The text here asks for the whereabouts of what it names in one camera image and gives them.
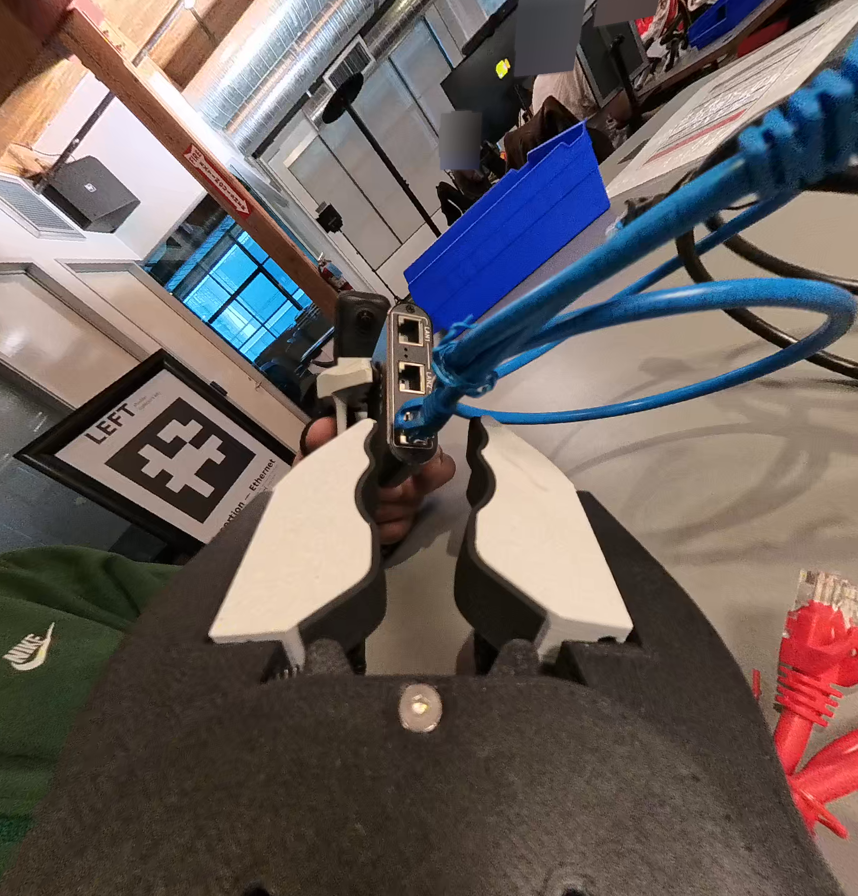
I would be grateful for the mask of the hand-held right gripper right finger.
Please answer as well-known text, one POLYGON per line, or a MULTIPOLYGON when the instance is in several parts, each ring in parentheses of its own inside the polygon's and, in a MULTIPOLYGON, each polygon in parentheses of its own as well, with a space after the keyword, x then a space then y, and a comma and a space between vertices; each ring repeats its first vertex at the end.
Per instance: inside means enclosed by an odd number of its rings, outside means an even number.
POLYGON ((471 420, 467 462, 456 606, 478 644, 525 641, 541 662, 564 643, 624 644, 634 624, 569 478, 494 419, 471 420))

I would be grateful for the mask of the laminated instruction sheet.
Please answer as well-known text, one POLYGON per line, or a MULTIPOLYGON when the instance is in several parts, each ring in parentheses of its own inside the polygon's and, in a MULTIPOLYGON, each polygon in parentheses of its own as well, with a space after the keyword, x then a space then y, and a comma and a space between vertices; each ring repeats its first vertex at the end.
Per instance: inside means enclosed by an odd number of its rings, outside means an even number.
POLYGON ((858 1, 841 2, 732 63, 703 84, 607 187, 615 203, 667 191, 842 55, 858 33, 858 1))

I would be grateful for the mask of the green sweatshirt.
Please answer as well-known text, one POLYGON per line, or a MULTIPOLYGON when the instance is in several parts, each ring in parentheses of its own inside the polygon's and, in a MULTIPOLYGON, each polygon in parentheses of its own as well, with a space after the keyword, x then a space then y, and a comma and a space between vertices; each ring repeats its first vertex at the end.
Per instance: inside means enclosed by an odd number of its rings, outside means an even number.
POLYGON ((84 546, 0 554, 0 878, 77 713, 125 631, 179 569, 84 546))

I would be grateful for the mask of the black ethernet switch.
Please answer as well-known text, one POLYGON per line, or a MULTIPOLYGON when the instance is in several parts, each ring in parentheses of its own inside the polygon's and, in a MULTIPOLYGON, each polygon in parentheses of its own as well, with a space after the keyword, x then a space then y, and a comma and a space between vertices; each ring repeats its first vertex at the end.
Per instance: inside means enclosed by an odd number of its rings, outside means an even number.
POLYGON ((380 487, 400 485, 437 452, 435 435, 407 434, 396 422, 408 401, 431 392, 432 352, 428 314, 409 298, 391 307, 371 359, 374 384, 367 399, 377 423, 370 446, 380 487))

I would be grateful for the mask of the blue plastic bin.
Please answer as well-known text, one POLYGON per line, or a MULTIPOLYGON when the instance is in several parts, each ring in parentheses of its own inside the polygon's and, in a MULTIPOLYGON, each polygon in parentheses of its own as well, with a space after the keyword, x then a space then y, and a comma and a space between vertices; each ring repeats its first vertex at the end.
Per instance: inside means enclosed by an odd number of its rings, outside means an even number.
POLYGON ((409 267, 435 331, 477 321, 610 208, 581 122, 528 152, 409 267))

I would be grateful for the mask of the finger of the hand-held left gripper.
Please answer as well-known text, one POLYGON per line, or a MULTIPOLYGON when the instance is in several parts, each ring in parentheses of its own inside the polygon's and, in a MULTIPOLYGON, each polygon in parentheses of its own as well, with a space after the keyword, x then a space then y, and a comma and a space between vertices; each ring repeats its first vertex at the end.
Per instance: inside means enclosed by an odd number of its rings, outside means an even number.
POLYGON ((373 385, 374 367, 369 357, 340 357, 318 375, 316 395, 320 401, 331 402, 337 434, 349 427, 351 414, 356 422, 368 416, 373 385))

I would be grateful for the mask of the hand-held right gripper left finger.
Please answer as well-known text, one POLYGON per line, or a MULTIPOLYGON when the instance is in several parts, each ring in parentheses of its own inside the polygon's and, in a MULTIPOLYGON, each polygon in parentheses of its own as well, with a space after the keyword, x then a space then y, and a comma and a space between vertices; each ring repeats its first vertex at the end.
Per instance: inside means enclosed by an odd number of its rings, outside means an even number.
POLYGON ((303 662, 319 640, 351 652, 387 609, 375 421, 356 423, 274 487, 211 623, 216 644, 277 643, 303 662))

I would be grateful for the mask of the black wall speaker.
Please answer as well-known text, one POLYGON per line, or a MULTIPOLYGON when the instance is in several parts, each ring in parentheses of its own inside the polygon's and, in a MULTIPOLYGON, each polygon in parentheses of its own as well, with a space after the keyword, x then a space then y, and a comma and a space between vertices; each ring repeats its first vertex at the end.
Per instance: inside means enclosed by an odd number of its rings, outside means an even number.
POLYGON ((111 234, 140 206, 140 199, 91 156, 51 174, 42 195, 81 230, 111 234))

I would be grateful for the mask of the person's left hand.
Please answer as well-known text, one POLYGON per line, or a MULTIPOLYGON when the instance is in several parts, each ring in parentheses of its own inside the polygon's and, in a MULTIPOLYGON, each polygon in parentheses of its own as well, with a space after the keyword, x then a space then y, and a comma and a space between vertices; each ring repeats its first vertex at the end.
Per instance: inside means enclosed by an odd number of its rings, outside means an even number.
MULTIPOLYGON (((311 420, 300 434, 299 450, 293 464, 298 464, 335 436, 333 416, 311 420)), ((438 447, 432 459, 402 484, 380 490, 375 519, 385 554, 392 553, 412 531, 425 498, 444 487, 455 473, 454 460, 438 447)))

